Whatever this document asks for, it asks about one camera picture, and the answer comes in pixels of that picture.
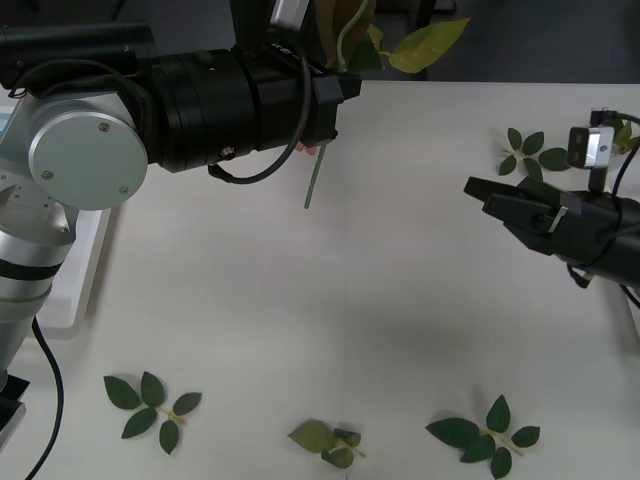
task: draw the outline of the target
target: black base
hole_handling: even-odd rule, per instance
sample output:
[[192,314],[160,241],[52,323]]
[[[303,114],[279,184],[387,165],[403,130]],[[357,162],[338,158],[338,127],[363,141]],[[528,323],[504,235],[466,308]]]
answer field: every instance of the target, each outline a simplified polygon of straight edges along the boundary
[[9,376],[0,393],[0,449],[24,416],[26,409],[20,399],[28,386],[26,380]]

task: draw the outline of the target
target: leaf stem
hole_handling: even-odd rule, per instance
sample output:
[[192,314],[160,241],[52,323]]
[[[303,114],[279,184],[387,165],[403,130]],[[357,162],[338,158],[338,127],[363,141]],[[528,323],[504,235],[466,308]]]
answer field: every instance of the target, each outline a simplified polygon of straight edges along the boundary
[[524,457],[524,453],[522,453],[520,450],[518,450],[518,448],[513,444],[513,442],[511,440],[509,440],[508,438],[503,437],[498,432],[494,432],[493,430],[481,430],[480,434],[481,435],[489,434],[492,437],[495,437],[495,438],[499,439],[503,443],[503,445],[505,447],[507,447],[509,450],[511,450],[513,453],[515,453],[516,455],[519,455],[521,457]]
[[346,37],[347,33],[351,31],[356,23],[358,23],[358,20],[360,20],[360,17],[362,17],[362,14],[367,9],[367,5],[369,5],[369,0],[362,0],[360,8],[358,8],[358,11],[353,16],[353,18],[347,22],[347,24],[340,32],[340,35],[338,36],[338,72],[340,73],[346,73],[349,69],[342,53],[342,43],[344,42],[344,37]]
[[345,443],[344,440],[340,440],[338,439],[338,441],[336,442],[336,446],[337,447],[344,447],[344,448],[348,448],[350,449],[352,452],[357,453],[358,455],[360,455],[360,457],[362,458],[367,458],[367,454],[364,453],[362,450],[360,450],[358,447],[352,447],[351,445]]
[[309,188],[307,190],[307,198],[304,201],[304,208],[309,210],[309,206],[311,205],[311,197],[313,196],[313,189],[316,186],[316,180],[318,179],[318,173],[320,173],[320,166],[322,165],[322,159],[324,158],[324,152],[327,149],[327,144],[325,143],[320,147],[320,152],[318,153],[318,159],[316,160],[316,166],[313,168],[313,175],[311,175],[311,183],[309,183]]
[[184,418],[177,416],[175,413],[173,413],[172,411],[169,410],[165,410],[162,407],[156,407],[156,411],[157,412],[162,412],[164,413],[167,417],[169,417],[170,420],[175,420],[176,422],[178,422],[180,425],[186,425],[187,422]]

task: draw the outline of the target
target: green leaf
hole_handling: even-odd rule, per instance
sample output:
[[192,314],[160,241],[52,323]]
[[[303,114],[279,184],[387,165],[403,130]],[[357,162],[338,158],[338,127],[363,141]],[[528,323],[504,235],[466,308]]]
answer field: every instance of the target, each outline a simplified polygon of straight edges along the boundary
[[624,148],[626,143],[631,140],[631,133],[631,122],[627,122],[624,124],[624,127],[622,127],[622,130],[618,132],[615,139],[613,140],[613,143],[615,143],[620,148]]
[[564,148],[550,148],[538,157],[540,165],[552,172],[564,172],[571,167],[567,162],[567,151]]
[[320,420],[308,420],[296,428],[289,438],[312,453],[322,453],[336,446],[336,437]]
[[159,407],[164,403],[164,387],[162,382],[155,375],[144,372],[142,375],[142,385],[140,387],[142,400],[150,407]]
[[523,160],[523,162],[529,176],[534,180],[542,182],[542,169],[540,168],[540,164],[536,161],[536,159],[527,157]]
[[522,134],[515,128],[507,130],[507,137],[509,138],[509,144],[514,150],[520,150],[522,147]]
[[173,420],[167,420],[160,427],[160,446],[167,454],[171,455],[171,452],[178,445],[178,440],[180,440],[178,425]]
[[382,30],[380,30],[378,27],[376,27],[373,24],[369,25],[367,32],[369,33],[369,37],[373,42],[373,46],[375,47],[376,52],[379,52],[380,48],[382,47],[382,40],[384,39],[384,33],[382,33]]
[[109,400],[116,407],[123,410],[133,410],[140,406],[140,397],[124,380],[116,377],[104,377],[104,386],[107,389]]
[[511,471],[511,453],[504,447],[500,447],[496,450],[496,453],[491,459],[491,473],[493,478],[498,480],[499,478],[506,477]]
[[607,121],[606,125],[608,125],[609,127],[613,127],[613,136],[615,138],[618,133],[620,133],[620,130],[622,130],[622,127],[624,127],[624,122],[619,118],[613,118]]
[[376,51],[373,42],[369,37],[358,44],[351,61],[349,62],[349,73],[363,73],[382,70],[382,60]]
[[349,468],[353,463],[353,452],[348,448],[339,448],[333,452],[323,450],[321,458],[334,467]]
[[357,447],[358,445],[360,445],[360,440],[362,439],[362,435],[360,435],[359,433],[342,430],[341,428],[334,428],[333,434],[336,436],[336,438],[342,440],[350,447]]
[[533,447],[540,439],[540,427],[524,427],[511,437],[511,441],[521,448]]
[[178,416],[192,412],[202,400],[201,393],[185,393],[173,404],[173,413]]
[[544,145],[544,132],[536,132],[529,135],[522,144],[522,153],[525,155],[535,155]]
[[460,38],[468,18],[434,23],[407,35],[389,61],[405,73],[418,73],[437,61]]
[[476,463],[491,458],[496,451],[496,441],[489,434],[476,438],[460,461],[462,463]]
[[478,426],[464,418],[446,418],[429,424],[426,429],[442,443],[455,448],[468,448],[478,436]]
[[155,408],[145,408],[133,415],[124,426],[122,438],[132,438],[146,432],[158,418],[158,412]]
[[498,175],[500,175],[501,177],[504,177],[505,175],[509,175],[511,172],[513,172],[516,169],[517,164],[518,164],[518,161],[516,160],[516,157],[514,157],[513,155],[509,155],[500,164]]
[[509,404],[504,395],[500,395],[487,414],[487,428],[494,432],[504,433],[509,428],[509,423],[511,423]]

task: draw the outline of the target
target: metal screw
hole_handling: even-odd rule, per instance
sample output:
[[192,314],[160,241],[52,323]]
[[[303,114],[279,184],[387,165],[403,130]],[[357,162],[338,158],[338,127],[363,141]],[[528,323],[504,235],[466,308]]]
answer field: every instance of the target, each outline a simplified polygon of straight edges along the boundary
[[219,155],[222,160],[233,160],[236,156],[236,149],[232,146],[224,147],[220,150]]

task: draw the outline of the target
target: white table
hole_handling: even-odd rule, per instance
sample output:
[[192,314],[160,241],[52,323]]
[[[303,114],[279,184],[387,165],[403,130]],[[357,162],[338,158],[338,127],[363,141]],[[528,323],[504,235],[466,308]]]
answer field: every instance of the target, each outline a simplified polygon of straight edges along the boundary
[[[367,83],[341,110],[310,211],[304,154],[254,187],[151,168],[107,242],[91,318],[52,341],[67,404],[41,478],[342,479],[286,437],[315,417],[363,433],[351,480],[489,480],[424,427],[483,421],[500,394],[516,426],[542,427],[511,478],[636,476],[640,361],[621,292],[580,290],[462,193],[470,175],[496,178],[507,127],[561,146],[601,106],[638,113],[640,88]],[[547,178],[586,185],[584,172]],[[205,395],[173,457],[155,438],[120,440],[128,414],[104,392],[103,375],[145,369],[171,400]],[[32,467],[55,406],[33,340],[12,373],[33,384],[3,479]]]

